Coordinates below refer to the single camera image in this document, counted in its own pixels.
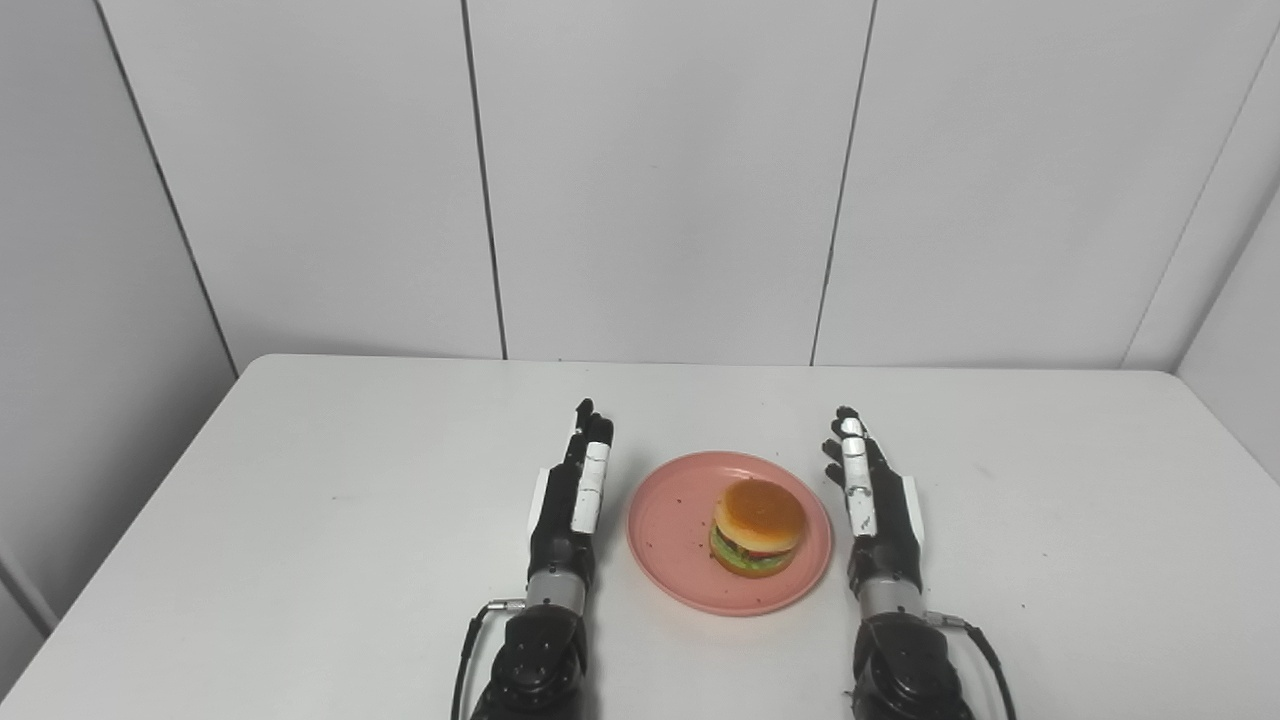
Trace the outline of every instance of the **table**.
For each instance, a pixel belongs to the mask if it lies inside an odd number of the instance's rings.
[[[268,356],[0,720],[447,716],[467,619],[522,594],[534,478],[582,396],[617,424],[590,601],[600,717],[850,716],[850,533],[819,451],[840,404],[916,477],[927,602],[984,628],[1024,717],[1280,716],[1280,488],[1170,375]],[[709,448],[781,464],[836,520],[799,603],[704,615],[632,561],[631,491]],[[977,652],[952,647],[998,717]]]

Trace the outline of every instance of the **hamburger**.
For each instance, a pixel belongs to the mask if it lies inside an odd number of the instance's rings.
[[[776,575],[791,564],[806,524],[800,501],[781,486],[739,480],[716,501],[712,557],[735,575]]]

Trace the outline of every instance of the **burger patty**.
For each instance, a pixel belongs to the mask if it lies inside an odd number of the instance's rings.
[[[754,569],[772,568],[786,560],[795,551],[795,548],[791,548],[782,552],[751,552],[724,537],[718,525],[712,525],[712,547],[726,560],[744,568]]]

